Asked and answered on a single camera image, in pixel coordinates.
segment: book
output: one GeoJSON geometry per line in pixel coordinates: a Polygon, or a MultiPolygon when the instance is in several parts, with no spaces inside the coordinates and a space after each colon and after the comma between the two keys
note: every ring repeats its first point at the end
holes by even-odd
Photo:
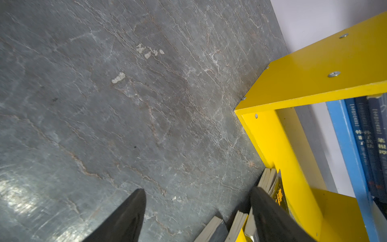
{"type": "MultiPolygon", "coordinates": [[[[258,182],[257,187],[261,187],[266,193],[268,193],[271,196],[273,195],[274,192],[278,192],[278,190],[274,190],[275,184],[277,184],[278,182],[279,181],[278,181],[277,170],[275,168],[273,169],[266,168],[258,182]]],[[[257,227],[255,225],[255,219],[254,219],[252,208],[250,209],[249,217],[246,223],[245,236],[248,242],[259,241],[259,237],[257,234],[257,227]]]]}
{"type": "Polygon", "coordinates": [[[265,192],[269,193],[269,190],[270,190],[271,186],[273,185],[274,179],[276,179],[276,177],[277,177],[277,170],[271,169],[266,188],[264,189],[265,192]]]}
{"type": "Polygon", "coordinates": [[[367,96],[368,107],[371,114],[371,122],[375,133],[375,147],[378,149],[380,164],[384,177],[384,187],[387,183],[387,137],[385,127],[387,125],[386,94],[367,96]]]}
{"type": "Polygon", "coordinates": [[[367,180],[368,189],[371,192],[372,196],[378,197],[379,195],[375,187],[375,179],[373,177],[372,168],[368,157],[368,151],[366,149],[364,131],[361,129],[361,126],[360,126],[360,119],[358,115],[358,110],[356,108],[355,99],[348,98],[348,99],[345,99],[344,102],[347,107],[349,121],[351,123],[352,132],[355,137],[356,146],[360,156],[360,162],[361,162],[361,165],[363,166],[364,176],[365,176],[365,179],[367,180]]]}
{"type": "Polygon", "coordinates": [[[228,231],[223,219],[214,216],[194,242],[224,242],[228,231]]]}
{"type": "Polygon", "coordinates": [[[371,165],[372,175],[375,181],[375,187],[378,192],[377,197],[381,201],[387,202],[387,193],[384,186],[383,171],[376,146],[377,142],[373,132],[367,97],[363,96],[355,98],[355,104],[359,114],[361,130],[366,142],[366,149],[368,152],[368,159],[371,165]]]}
{"type": "Polygon", "coordinates": [[[243,230],[247,222],[248,214],[238,211],[235,215],[230,232],[224,242],[247,242],[243,230]]]}
{"type": "Polygon", "coordinates": [[[268,195],[281,207],[286,213],[289,214],[289,207],[285,197],[284,186],[282,184],[281,170],[278,172],[278,175],[268,192],[268,195]]]}

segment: screw hole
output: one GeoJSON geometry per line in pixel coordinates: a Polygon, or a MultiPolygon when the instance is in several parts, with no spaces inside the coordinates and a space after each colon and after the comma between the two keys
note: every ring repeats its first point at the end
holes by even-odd
{"type": "Polygon", "coordinates": [[[343,34],[342,36],[339,37],[339,39],[342,39],[342,38],[344,38],[344,37],[347,37],[348,35],[349,35],[348,33],[343,34]]]}
{"type": "Polygon", "coordinates": [[[341,72],[339,72],[339,71],[334,71],[334,72],[330,73],[330,74],[328,75],[328,77],[335,77],[335,76],[340,75],[340,73],[341,73],[341,72]]]}

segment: yellow bookshelf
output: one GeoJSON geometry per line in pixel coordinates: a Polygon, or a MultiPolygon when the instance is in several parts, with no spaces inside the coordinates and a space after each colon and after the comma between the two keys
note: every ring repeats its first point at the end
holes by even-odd
{"type": "MultiPolygon", "coordinates": [[[[235,108],[265,166],[281,169],[291,211],[317,241],[368,241],[367,232],[374,237],[355,198],[307,182],[305,172],[321,173],[313,158],[307,171],[297,159],[290,140],[297,135],[302,144],[306,137],[293,107],[384,92],[387,12],[271,62],[235,108]]],[[[308,146],[303,155],[310,156],[308,146]]]]}

